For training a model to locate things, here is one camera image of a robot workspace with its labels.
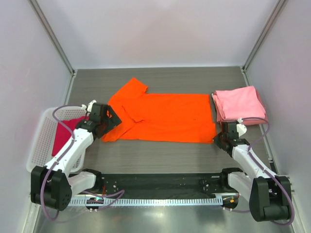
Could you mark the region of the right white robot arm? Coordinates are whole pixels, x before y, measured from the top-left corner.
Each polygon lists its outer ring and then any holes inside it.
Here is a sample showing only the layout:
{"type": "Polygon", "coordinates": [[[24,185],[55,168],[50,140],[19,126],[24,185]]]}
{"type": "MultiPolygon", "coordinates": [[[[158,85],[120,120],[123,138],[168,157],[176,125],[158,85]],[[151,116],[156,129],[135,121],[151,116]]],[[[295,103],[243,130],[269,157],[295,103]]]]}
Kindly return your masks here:
{"type": "Polygon", "coordinates": [[[253,145],[242,138],[247,131],[243,120],[225,121],[220,125],[214,144],[241,166],[241,169],[225,171],[226,176],[219,179],[220,188],[225,192],[238,191],[248,201],[255,221],[292,224],[295,212],[290,180],[273,172],[256,156],[253,145]]]}

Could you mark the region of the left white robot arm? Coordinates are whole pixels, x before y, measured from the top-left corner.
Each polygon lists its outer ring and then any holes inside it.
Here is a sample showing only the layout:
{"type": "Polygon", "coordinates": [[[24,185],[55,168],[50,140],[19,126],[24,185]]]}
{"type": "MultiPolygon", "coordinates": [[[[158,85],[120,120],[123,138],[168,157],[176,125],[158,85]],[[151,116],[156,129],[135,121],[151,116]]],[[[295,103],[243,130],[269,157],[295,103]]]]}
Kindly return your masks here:
{"type": "Polygon", "coordinates": [[[50,207],[57,211],[67,208],[71,198],[85,191],[94,194],[103,189],[102,174],[92,169],[84,169],[70,176],[78,158],[95,139],[121,124],[112,107],[93,102],[87,107],[88,116],[80,120],[62,149],[45,165],[35,166],[31,171],[32,203],[50,207]]]}

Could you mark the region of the orange t shirt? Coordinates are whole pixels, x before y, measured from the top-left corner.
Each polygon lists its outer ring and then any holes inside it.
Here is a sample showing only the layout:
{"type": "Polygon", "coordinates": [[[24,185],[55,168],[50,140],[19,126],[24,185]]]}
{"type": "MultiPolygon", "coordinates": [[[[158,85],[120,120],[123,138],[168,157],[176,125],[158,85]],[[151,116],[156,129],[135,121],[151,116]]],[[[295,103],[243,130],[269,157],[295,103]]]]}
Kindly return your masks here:
{"type": "Polygon", "coordinates": [[[146,140],[210,144],[216,136],[207,94],[148,93],[132,78],[108,104],[121,124],[102,137],[104,142],[146,140]]]}

